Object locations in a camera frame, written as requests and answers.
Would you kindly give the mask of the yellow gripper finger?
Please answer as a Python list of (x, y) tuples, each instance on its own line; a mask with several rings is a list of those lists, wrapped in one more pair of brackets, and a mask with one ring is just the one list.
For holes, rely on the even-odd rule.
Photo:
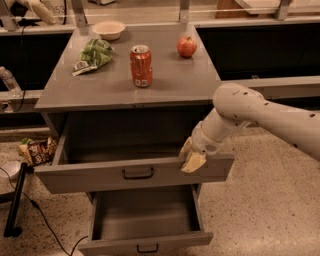
[(186, 173), (193, 173), (206, 163), (206, 154), (190, 151), (181, 170)]
[(188, 137), (180, 150), (179, 156), (187, 158), (190, 153), (191, 146), (192, 146), (192, 139)]

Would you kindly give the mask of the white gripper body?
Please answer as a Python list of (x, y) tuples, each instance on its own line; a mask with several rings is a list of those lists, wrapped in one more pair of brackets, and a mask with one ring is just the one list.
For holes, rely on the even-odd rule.
[(223, 142), (222, 126), (200, 121), (191, 134), (192, 150), (199, 154), (214, 155)]

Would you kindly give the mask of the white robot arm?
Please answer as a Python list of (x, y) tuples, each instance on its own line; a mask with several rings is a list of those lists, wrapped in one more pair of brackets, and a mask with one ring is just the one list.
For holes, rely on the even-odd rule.
[(308, 156), (320, 160), (320, 114), (266, 100), (262, 94), (237, 83), (219, 86), (213, 109), (198, 122), (180, 151), (181, 170), (200, 169), (216, 154), (229, 135), (255, 124)]

